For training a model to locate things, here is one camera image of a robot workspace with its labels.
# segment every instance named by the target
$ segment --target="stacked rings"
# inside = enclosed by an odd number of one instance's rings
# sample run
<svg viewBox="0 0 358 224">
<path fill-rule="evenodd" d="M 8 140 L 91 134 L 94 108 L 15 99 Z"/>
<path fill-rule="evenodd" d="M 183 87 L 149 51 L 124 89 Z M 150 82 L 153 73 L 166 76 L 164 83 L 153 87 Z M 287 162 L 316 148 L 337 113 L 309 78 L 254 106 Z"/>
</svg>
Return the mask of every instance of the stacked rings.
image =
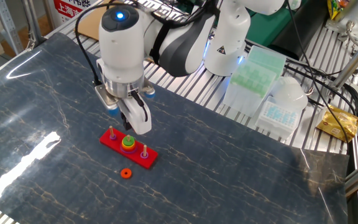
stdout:
<svg viewBox="0 0 358 224">
<path fill-rule="evenodd" d="M 124 137 L 124 139 L 122 139 L 122 143 L 121 143 L 121 147 L 123 151 L 126 152 L 131 152 L 135 149 L 135 139 L 134 137 L 130 137 L 130 140 L 127 140 L 127 137 Z"/>
</svg>

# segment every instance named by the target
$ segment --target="yellow snack bag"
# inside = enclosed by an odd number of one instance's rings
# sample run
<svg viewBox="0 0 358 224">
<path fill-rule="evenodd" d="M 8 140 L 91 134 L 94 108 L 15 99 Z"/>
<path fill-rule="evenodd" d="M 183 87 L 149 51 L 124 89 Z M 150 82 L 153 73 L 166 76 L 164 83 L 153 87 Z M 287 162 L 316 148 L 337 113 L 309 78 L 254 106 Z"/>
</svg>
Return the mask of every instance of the yellow snack bag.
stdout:
<svg viewBox="0 0 358 224">
<path fill-rule="evenodd" d="M 347 140 L 350 142 L 357 133 L 358 117 L 334 106 L 329 105 L 329 107 L 339 122 L 341 122 L 342 127 L 345 129 Z M 327 108 L 320 112 L 319 120 L 320 123 L 316 128 L 346 142 L 345 134 L 343 133 L 340 125 L 336 122 L 335 118 Z"/>
<path fill-rule="evenodd" d="M 339 5 L 338 0 L 327 0 L 328 11 L 331 19 L 334 19 L 338 13 L 341 11 L 341 6 Z"/>
</svg>

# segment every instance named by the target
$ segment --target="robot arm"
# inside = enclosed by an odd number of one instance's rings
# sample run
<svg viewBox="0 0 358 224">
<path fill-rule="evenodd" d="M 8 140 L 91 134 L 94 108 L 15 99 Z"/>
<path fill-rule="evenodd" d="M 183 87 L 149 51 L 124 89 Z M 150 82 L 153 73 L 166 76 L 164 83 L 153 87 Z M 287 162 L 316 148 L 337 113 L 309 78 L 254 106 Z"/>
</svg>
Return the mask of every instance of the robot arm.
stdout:
<svg viewBox="0 0 358 224">
<path fill-rule="evenodd" d="M 137 134 L 151 130 L 150 110 L 140 96 L 141 92 L 146 96 L 154 93 L 144 77 L 144 58 L 152 55 L 175 77 L 193 73 L 202 62 L 214 19 L 213 14 L 204 13 L 186 26 L 164 30 L 150 13 L 132 6 L 112 7 L 103 14 L 101 58 L 96 61 L 103 84 L 95 90 L 111 114 L 119 108 L 126 129 L 133 128 Z"/>
</svg>

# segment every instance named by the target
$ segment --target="yellow ring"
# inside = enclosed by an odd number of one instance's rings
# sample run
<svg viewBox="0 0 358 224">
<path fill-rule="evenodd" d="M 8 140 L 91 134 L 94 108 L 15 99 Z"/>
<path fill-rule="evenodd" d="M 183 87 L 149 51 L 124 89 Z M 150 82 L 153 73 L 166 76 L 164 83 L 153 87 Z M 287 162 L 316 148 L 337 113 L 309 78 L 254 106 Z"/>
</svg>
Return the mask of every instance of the yellow ring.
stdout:
<svg viewBox="0 0 358 224">
<path fill-rule="evenodd" d="M 133 144 L 131 146 L 126 146 L 126 145 L 124 145 L 124 143 L 121 143 L 121 147 L 124 151 L 132 151 L 135 148 L 135 144 Z"/>
</svg>

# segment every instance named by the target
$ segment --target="orange ring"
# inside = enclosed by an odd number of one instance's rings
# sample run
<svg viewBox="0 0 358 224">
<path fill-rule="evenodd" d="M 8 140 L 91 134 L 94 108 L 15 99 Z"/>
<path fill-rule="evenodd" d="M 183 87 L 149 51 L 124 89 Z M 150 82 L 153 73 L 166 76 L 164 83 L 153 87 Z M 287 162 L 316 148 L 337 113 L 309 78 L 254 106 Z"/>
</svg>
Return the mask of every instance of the orange ring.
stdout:
<svg viewBox="0 0 358 224">
<path fill-rule="evenodd" d="M 132 151 L 135 148 L 135 144 L 131 145 L 131 146 L 126 146 L 123 143 L 121 144 L 121 147 L 124 151 Z"/>
<path fill-rule="evenodd" d="M 132 171 L 128 168 L 125 168 L 121 171 L 121 177 L 124 179 L 129 179 L 132 176 Z"/>
</svg>

